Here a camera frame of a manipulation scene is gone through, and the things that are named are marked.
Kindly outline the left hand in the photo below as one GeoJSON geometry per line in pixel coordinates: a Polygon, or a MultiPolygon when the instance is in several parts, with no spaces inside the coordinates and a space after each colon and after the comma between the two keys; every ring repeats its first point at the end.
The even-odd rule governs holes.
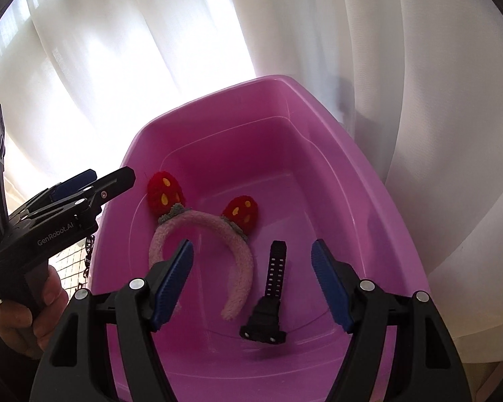
{"type": "Polygon", "coordinates": [[[42,289],[44,307],[36,319],[24,305],[0,299],[2,341],[15,352],[33,359],[42,357],[69,302],[55,267],[48,266],[48,273],[42,289]]]}

